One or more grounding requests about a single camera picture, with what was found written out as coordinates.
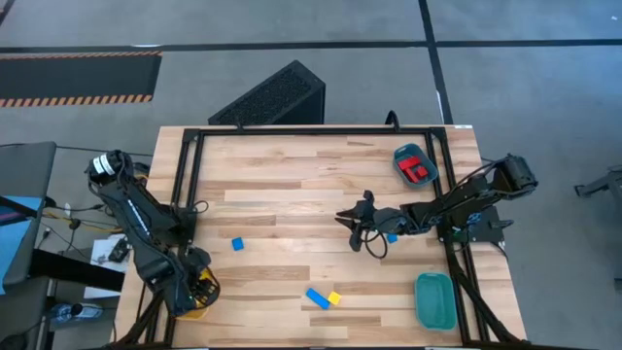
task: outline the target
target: white paper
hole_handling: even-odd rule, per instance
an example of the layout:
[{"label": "white paper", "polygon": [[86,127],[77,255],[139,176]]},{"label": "white paper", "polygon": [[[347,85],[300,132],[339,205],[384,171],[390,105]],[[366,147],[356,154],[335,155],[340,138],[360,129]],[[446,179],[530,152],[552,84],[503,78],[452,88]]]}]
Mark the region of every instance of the white paper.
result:
[{"label": "white paper", "polygon": [[[93,242],[93,252],[90,256],[90,264],[110,268],[114,271],[118,272],[126,272],[127,264],[129,259],[129,254],[125,257],[125,260],[122,262],[109,262],[108,256],[117,245],[117,242],[124,238],[124,234],[112,234],[108,239],[96,239]],[[104,256],[104,263],[97,263],[99,258]],[[110,298],[110,297],[118,297],[121,293],[103,290],[99,288],[86,287],[85,288],[85,298]]]}]

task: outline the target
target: black floor mat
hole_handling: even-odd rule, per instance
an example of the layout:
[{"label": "black floor mat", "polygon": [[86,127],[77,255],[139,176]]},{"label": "black floor mat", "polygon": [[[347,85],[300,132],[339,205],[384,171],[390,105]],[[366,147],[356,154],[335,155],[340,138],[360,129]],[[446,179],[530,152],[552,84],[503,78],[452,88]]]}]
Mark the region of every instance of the black floor mat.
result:
[{"label": "black floor mat", "polygon": [[162,52],[0,57],[0,107],[149,102]]}]

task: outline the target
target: blue tray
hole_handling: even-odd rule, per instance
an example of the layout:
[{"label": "blue tray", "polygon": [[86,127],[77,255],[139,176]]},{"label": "blue tray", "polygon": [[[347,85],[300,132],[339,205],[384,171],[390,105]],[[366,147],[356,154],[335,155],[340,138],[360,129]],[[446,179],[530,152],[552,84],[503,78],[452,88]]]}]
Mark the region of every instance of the blue tray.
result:
[{"label": "blue tray", "polygon": [[456,327],[456,302],[451,279],[444,273],[422,273],[415,282],[416,311],[419,322],[433,331]]},{"label": "blue tray", "polygon": [[[419,180],[419,182],[416,184],[408,180],[408,178],[406,177],[406,175],[404,175],[404,172],[401,171],[398,165],[402,160],[407,160],[412,157],[418,157],[421,161],[421,165],[424,166],[426,170],[428,170],[428,176],[426,176],[424,179]],[[401,176],[401,178],[404,180],[406,185],[408,185],[408,187],[410,187],[411,189],[421,189],[438,176],[438,169],[436,169],[434,164],[432,164],[432,162],[419,148],[419,146],[415,144],[407,144],[396,149],[396,151],[393,153],[393,167],[396,169],[399,176]]]}]

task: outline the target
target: yellow block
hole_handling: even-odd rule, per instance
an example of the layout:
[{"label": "yellow block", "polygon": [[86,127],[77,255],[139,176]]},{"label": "yellow block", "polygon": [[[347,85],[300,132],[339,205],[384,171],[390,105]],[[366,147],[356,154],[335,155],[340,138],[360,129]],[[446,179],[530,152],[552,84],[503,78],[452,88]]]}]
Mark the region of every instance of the yellow block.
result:
[{"label": "yellow block", "polygon": [[328,301],[330,301],[333,305],[338,305],[341,300],[341,294],[337,292],[330,292],[330,296],[328,296]]}]

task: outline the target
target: black box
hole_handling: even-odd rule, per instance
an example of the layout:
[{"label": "black box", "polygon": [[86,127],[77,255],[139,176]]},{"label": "black box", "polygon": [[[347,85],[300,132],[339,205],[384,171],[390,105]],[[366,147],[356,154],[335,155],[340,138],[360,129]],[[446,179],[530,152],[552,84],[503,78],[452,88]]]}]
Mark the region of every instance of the black box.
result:
[{"label": "black box", "polygon": [[295,60],[208,119],[210,125],[323,124],[326,84]]}]

